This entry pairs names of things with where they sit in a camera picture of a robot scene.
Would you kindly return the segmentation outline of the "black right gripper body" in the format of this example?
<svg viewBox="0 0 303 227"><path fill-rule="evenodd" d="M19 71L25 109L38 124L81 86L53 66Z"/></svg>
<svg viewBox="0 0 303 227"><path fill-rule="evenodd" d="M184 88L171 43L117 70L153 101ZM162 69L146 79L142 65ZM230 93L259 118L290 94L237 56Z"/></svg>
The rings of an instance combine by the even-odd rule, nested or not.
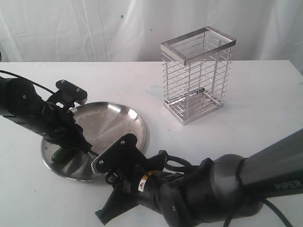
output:
<svg viewBox="0 0 303 227"><path fill-rule="evenodd" d="M113 189L119 187L129 194L139 205L147 208L178 208L180 192L174 185L180 174L168 173L164 170L148 170L147 167L135 166L130 178L125 178L119 171L110 171L107 178L113 177L109 182Z"/></svg>

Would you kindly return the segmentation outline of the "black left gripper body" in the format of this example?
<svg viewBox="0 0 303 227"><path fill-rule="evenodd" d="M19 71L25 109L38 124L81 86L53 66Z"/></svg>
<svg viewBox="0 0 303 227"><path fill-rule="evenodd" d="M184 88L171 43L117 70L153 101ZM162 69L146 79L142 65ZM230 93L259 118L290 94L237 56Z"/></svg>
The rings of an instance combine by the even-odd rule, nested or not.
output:
<svg viewBox="0 0 303 227"><path fill-rule="evenodd" d="M30 130L45 140L59 140L71 136L75 124L73 115L62 108L34 99L30 103Z"/></svg>

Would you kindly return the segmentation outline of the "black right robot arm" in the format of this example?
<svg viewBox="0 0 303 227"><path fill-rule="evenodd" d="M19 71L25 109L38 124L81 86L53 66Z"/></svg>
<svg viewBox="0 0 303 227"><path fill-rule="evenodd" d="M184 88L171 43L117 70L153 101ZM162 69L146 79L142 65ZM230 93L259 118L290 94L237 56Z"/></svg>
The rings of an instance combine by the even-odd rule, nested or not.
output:
<svg viewBox="0 0 303 227"><path fill-rule="evenodd" d="M146 158L131 133L96 157L91 167L106 174L113 191L96 212L103 224L142 205L161 214L171 227L195 227L257 214L271 208L285 226L285 215L269 198L303 192L303 132L297 131L244 158L227 154L199 165L161 150Z"/></svg>

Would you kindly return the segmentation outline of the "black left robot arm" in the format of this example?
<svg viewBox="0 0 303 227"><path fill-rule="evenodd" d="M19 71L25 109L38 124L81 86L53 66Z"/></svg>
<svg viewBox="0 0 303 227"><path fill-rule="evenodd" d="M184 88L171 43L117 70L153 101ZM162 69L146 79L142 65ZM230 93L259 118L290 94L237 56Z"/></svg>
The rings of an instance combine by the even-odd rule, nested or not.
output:
<svg viewBox="0 0 303 227"><path fill-rule="evenodd" d="M86 141L70 108L84 104L88 93L66 81L56 82L57 91L46 101L27 79L0 79L0 114L2 117L42 136L49 143L63 148L89 152Z"/></svg>

